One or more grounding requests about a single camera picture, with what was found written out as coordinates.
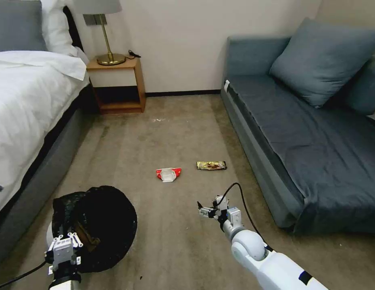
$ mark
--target snack wrapper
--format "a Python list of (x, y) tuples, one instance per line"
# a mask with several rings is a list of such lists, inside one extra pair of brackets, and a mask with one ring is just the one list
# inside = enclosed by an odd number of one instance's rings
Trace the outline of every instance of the snack wrapper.
[(200, 170), (225, 170), (227, 164), (225, 161), (198, 161), (197, 169)]
[(163, 182), (173, 182), (180, 176), (182, 168), (161, 168), (156, 171), (156, 176)]

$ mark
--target white pillow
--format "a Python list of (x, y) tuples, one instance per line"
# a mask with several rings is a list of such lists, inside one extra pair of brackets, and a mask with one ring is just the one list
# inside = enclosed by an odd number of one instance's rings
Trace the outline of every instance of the white pillow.
[(63, 12), (65, 0), (41, 0), (42, 36), (50, 52), (77, 56), (72, 46), (67, 17)]

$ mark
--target sofa seat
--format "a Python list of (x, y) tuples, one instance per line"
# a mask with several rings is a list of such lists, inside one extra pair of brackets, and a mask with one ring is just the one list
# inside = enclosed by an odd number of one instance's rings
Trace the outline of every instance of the sofa seat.
[(294, 232), (375, 232), (375, 126), (344, 107), (315, 109), (268, 75), (228, 80), (228, 95), (301, 207)]

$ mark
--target beige carpet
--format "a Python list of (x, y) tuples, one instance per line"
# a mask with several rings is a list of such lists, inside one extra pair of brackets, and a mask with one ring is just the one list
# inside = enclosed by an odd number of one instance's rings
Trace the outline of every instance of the beige carpet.
[[(276, 227), (219, 96), (149, 98), (144, 114), (98, 116), (85, 133), (54, 196), (113, 185), (134, 204), (138, 231), (116, 267), (82, 275), (82, 289), (259, 289), (253, 275), (231, 256), (218, 223), (197, 212), (197, 200), (209, 205), (235, 181), (243, 186), (252, 217), (273, 248), (329, 289), (375, 289), (375, 237), (296, 237)], [(200, 160), (225, 160), (228, 170), (196, 170)], [(155, 176), (163, 167), (182, 167), (182, 174), (163, 184)], [(228, 197), (251, 228), (238, 190)], [(51, 204), (2, 264), (0, 283), (43, 260)], [(51, 280), (45, 267), (11, 289), (47, 289)]]

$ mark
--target gold wrapper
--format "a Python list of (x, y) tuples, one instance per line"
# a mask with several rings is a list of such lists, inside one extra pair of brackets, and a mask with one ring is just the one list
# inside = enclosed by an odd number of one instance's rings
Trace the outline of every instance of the gold wrapper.
[(227, 164), (225, 161), (198, 161), (197, 169), (201, 170), (225, 170)]

